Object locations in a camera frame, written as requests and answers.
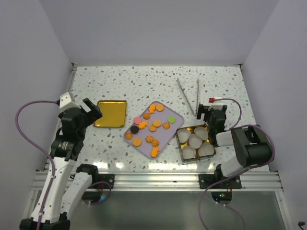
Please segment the metal tongs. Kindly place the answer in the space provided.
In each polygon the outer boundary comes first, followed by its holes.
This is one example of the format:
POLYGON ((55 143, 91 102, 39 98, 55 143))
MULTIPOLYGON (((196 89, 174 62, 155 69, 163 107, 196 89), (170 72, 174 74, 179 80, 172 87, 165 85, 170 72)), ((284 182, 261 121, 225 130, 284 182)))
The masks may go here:
POLYGON ((183 98, 185 99, 191 114, 196 117, 199 106, 200 80, 196 79, 192 84, 183 86, 179 78, 177 78, 176 80, 179 90, 183 98))

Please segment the green round cookie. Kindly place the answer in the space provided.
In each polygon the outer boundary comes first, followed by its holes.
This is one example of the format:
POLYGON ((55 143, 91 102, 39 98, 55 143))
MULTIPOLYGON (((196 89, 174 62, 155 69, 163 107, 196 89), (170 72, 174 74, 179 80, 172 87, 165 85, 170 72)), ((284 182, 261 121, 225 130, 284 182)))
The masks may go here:
POLYGON ((175 121, 176 121, 176 118, 174 117, 174 116, 169 116, 168 118, 167 118, 167 120, 168 120, 168 122, 169 123, 174 123, 175 121))

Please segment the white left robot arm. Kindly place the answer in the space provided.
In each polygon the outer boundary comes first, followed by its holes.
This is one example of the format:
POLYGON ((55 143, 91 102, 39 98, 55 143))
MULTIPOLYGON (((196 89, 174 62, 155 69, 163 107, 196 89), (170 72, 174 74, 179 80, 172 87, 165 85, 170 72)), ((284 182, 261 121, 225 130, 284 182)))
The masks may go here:
POLYGON ((72 213, 84 192, 100 182, 95 165, 81 164, 71 185, 67 185, 83 148, 86 129, 102 117, 97 105, 88 98, 83 102, 90 109, 88 112, 68 93, 55 102, 60 109, 62 126, 51 144, 50 153, 46 153, 49 169, 41 196, 31 216, 21 221, 21 230, 68 230, 72 213))

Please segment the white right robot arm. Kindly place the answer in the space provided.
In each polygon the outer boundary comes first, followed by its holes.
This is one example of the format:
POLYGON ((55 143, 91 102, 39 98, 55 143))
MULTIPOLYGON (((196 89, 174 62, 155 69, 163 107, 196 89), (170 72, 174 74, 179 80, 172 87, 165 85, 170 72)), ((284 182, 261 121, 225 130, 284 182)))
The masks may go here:
POLYGON ((225 188, 231 179, 241 172, 263 166, 274 157, 274 147, 265 132, 258 125, 246 125, 225 129, 227 106, 213 109, 200 104, 197 119, 204 115, 208 127, 208 140, 213 147, 233 146, 235 156, 219 164, 214 170, 212 179, 208 182, 219 188, 225 188))

